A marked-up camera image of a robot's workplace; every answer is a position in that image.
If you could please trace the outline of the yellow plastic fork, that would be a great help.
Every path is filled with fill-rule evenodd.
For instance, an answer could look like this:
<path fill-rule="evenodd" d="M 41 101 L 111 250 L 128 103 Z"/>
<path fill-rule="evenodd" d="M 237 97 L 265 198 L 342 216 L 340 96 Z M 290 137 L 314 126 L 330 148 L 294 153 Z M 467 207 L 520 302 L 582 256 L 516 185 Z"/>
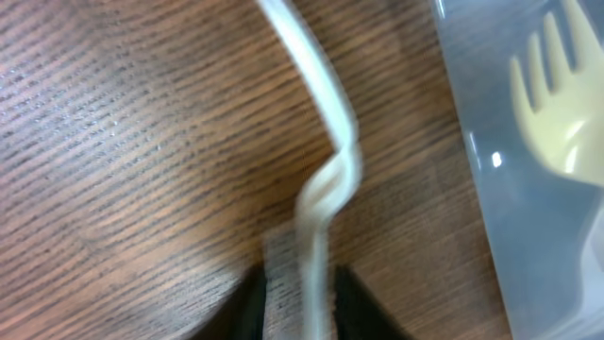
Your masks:
<path fill-rule="evenodd" d="M 571 67 L 555 15 L 544 17 L 549 67 L 540 36 L 528 38 L 528 80 L 510 59 L 512 110 L 529 152 L 551 173 L 603 185 L 603 48 L 578 0 L 562 2 L 576 65 Z"/>

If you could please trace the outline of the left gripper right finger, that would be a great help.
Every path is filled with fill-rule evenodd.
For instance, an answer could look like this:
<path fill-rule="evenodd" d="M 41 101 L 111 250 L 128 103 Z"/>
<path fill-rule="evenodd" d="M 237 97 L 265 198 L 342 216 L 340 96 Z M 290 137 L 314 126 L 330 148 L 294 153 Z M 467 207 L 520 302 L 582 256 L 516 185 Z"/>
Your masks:
<path fill-rule="evenodd" d="M 335 270 L 333 317 L 339 340 L 414 340 L 381 308 L 354 271 Z"/>

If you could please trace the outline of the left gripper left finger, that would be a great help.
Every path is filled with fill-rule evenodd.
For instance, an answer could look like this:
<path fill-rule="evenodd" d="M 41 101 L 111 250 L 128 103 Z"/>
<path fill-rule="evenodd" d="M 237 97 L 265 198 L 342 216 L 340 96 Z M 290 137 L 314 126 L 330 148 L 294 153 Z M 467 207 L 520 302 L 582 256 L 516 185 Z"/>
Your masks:
<path fill-rule="evenodd" d="M 266 295 L 265 270 L 258 264 L 190 340 L 262 340 Z"/>

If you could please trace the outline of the clear plastic fork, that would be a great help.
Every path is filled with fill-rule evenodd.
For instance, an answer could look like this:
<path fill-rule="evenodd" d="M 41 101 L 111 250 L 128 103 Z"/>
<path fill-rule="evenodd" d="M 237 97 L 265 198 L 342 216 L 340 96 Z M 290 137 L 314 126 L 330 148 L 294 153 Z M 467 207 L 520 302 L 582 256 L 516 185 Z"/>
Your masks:
<path fill-rule="evenodd" d="M 361 184 L 357 115 L 324 48 L 294 2 L 260 0 L 258 5 L 300 75 L 329 145 L 297 194 L 292 220 L 301 297 L 295 337 L 328 339 L 329 227 Z"/>

